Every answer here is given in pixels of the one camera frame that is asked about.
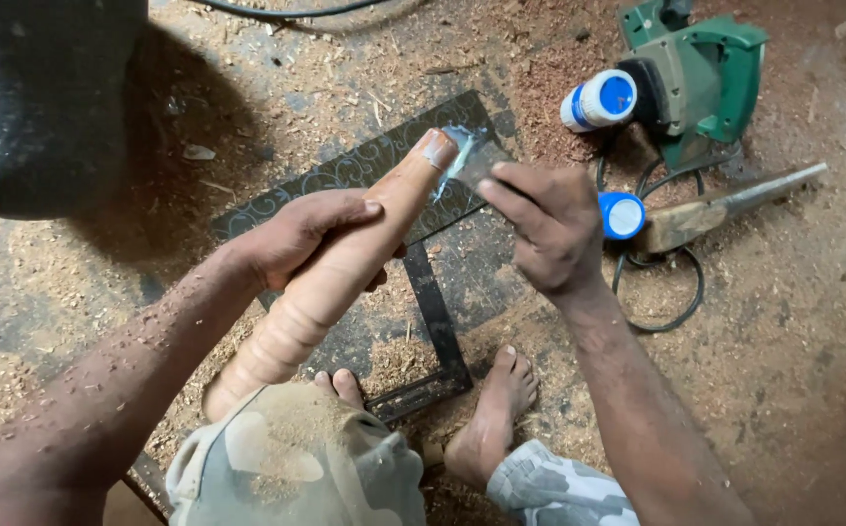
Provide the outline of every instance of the wooden stick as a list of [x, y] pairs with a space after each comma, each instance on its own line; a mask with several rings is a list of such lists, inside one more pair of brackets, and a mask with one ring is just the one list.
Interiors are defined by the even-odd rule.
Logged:
[[659, 254], [689, 243], [733, 217], [756, 209], [827, 170], [825, 163], [788, 169], [748, 185], [709, 192], [685, 203], [647, 211], [646, 223], [634, 236], [634, 247]]
[[202, 408], [209, 420], [220, 420], [254, 389], [285, 382], [296, 374], [312, 348], [323, 341], [393, 257], [457, 154], [452, 138], [432, 128], [370, 187], [365, 198], [381, 203], [382, 219], [323, 244], [290, 281], [251, 336], [207, 386]]

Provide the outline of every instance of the power cord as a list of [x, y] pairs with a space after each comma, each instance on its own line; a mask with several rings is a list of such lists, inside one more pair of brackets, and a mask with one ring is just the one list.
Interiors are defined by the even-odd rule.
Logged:
[[[599, 161], [598, 161], [598, 168], [596, 170], [595, 175], [595, 184], [598, 186], [598, 191], [604, 191], [604, 164], [605, 158], [611, 153], [611, 150], [614, 149], [615, 144], [617, 142], [617, 137], [621, 135], [621, 133], [627, 129], [627, 126], [623, 126], [616, 130], [615, 134], [610, 137], [607, 141], [605, 141], [602, 149], [599, 150]], [[641, 201], [643, 201], [647, 196], [652, 194], [657, 188], [669, 183], [670, 181], [675, 181], [676, 179], [682, 177], [685, 174], [691, 173], [693, 177], [696, 179], [696, 190], [697, 193], [701, 196], [705, 194], [705, 182], [702, 180], [702, 175], [699, 172], [702, 169], [708, 169], [717, 165], [720, 165], [724, 162], [728, 162], [732, 160], [739, 152], [741, 152], [741, 148], [736, 149], [733, 153], [721, 156], [721, 157], [709, 157], [708, 160], [705, 162], [699, 163], [697, 166], [693, 166], [692, 168], [683, 169], [682, 171], [676, 171], [667, 175], [666, 177], [660, 179], [656, 183], [652, 185], [647, 185], [647, 181], [650, 180], [650, 176], [653, 174], [654, 170], [663, 162], [663, 158], [657, 158], [653, 162], [651, 162], [647, 167], [643, 170], [643, 174], [640, 174], [640, 178], [637, 181], [637, 188], [634, 190], [634, 195], [639, 197]], [[633, 257], [630, 254], [629, 248], [627, 248], [627, 244], [623, 244], [621, 254], [617, 257], [617, 263], [615, 266], [615, 278], [611, 283], [611, 289], [617, 295], [617, 288], [621, 283], [621, 272], [624, 271], [624, 265], [626, 262], [630, 262], [631, 265], [637, 267], [638, 269], [649, 269], [656, 267], [657, 265], [661, 265], [669, 261], [668, 255], [675, 255], [675, 254], [683, 254], [689, 258], [692, 262], [692, 266], [696, 269], [696, 295], [692, 299], [692, 302], [689, 303], [689, 306], [686, 307], [686, 310], [683, 311], [683, 314], [676, 317], [670, 323], [665, 325], [658, 325], [658, 326], [647, 326], [647, 325], [638, 325], [629, 319], [627, 323], [630, 327], [639, 330], [639, 332], [653, 334], [656, 332], [668, 332], [670, 330], [676, 329], [679, 326], [683, 325], [689, 317], [695, 314], [698, 305], [702, 303], [702, 296], [705, 293], [705, 273], [702, 271], [702, 265], [698, 261], [698, 257], [696, 257], [695, 253], [692, 252], [687, 246], [681, 246], [673, 251], [666, 252], [663, 254], [655, 255], [656, 258], [651, 260], [643, 260], [638, 259], [637, 257]]]
[[389, 0], [359, 0], [352, 4], [336, 7], [322, 7], [319, 9], [307, 9], [305, 11], [273, 11], [270, 9], [259, 9], [257, 7], [239, 6], [226, 2], [225, 0], [191, 0], [205, 6], [211, 6], [226, 13], [255, 19], [315, 19], [341, 15], [370, 6], [376, 6]]

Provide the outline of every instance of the foot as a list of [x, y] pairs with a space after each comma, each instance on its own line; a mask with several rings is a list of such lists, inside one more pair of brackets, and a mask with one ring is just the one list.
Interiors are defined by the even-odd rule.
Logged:
[[358, 388], [358, 380], [347, 369], [335, 371], [335, 376], [329, 376], [325, 371], [316, 373], [312, 384], [328, 392], [331, 396], [337, 396], [355, 409], [364, 411], [364, 399], [361, 397], [361, 389]]
[[513, 423], [537, 399], [540, 379], [531, 364], [510, 345], [494, 357], [475, 416], [445, 449], [445, 467], [470, 486], [484, 491], [491, 474], [510, 453]]

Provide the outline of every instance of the floor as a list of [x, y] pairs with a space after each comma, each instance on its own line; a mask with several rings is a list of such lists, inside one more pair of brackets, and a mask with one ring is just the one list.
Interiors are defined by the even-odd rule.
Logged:
[[[505, 146], [524, 161], [589, 159], [593, 141], [558, 124], [557, 104], [619, 56], [614, 7], [403, 1], [295, 30], [154, 0], [150, 16], [162, 30], [138, 55], [129, 94], [136, 101], [129, 118], [153, 125], [132, 126], [132, 184], [89, 217], [0, 220], [0, 421], [210, 251], [211, 218], [454, 94], [483, 92], [496, 125], [513, 131]], [[734, 12], [771, 35], [738, 163], [744, 177], [818, 161], [828, 162], [829, 174], [698, 240], [704, 305], [681, 329], [640, 340], [761, 523], [846, 524], [846, 34], [836, 32], [846, 23], [846, 2], [708, 0], [696, 9], [698, 19]], [[590, 37], [576, 39], [583, 28]], [[450, 66], [457, 71], [427, 74]], [[615, 187], [629, 185], [653, 155], [625, 142], [611, 162]], [[183, 160], [187, 143], [217, 157]], [[708, 178], [710, 185], [732, 183], [718, 173]], [[681, 183], [653, 199], [671, 202], [692, 191]], [[484, 241], [506, 231], [489, 211], [452, 227], [467, 241], [430, 248], [466, 360], [483, 377], [486, 357], [501, 342], [534, 357], [541, 398], [520, 438], [539, 438], [607, 470], [587, 388], [555, 312], [509, 265], [478, 268], [479, 257], [495, 261], [509, 250]], [[607, 272], [613, 263], [605, 257]], [[631, 318], [665, 320], [687, 302], [691, 269], [682, 260], [673, 267], [626, 274], [619, 296]], [[407, 303], [394, 271], [380, 295], [362, 299], [366, 312]], [[482, 286], [452, 288], [461, 271], [476, 273]], [[262, 312], [252, 305], [214, 350], [132, 472], [161, 507], [161, 466], [203, 422], [201, 389]], [[395, 339], [370, 351], [372, 375], [393, 370], [391, 359], [403, 360], [397, 365], [407, 379], [426, 372], [386, 352], [388, 344]], [[415, 442], [445, 443], [473, 402], [466, 395], [399, 425]], [[487, 500], [438, 471], [428, 473], [423, 492], [434, 524], [504, 522]]]

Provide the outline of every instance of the toe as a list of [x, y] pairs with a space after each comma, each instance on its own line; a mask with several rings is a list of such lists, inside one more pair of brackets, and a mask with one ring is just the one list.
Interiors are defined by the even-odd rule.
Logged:
[[332, 377], [332, 385], [338, 391], [342, 400], [348, 402], [355, 409], [364, 409], [364, 399], [361, 397], [361, 389], [358, 388], [358, 380], [347, 369], [335, 371]]
[[517, 351], [510, 345], [501, 345], [498, 353], [494, 355], [494, 367], [510, 374], [513, 365], [517, 362]]
[[513, 377], [523, 378], [530, 372], [530, 360], [518, 354], [516, 364], [513, 365]]
[[338, 393], [335, 392], [335, 388], [332, 387], [332, 377], [325, 371], [320, 371], [315, 374], [315, 378], [312, 379], [312, 385], [318, 386], [319, 389], [322, 389], [325, 393], [331, 396], [338, 396]]

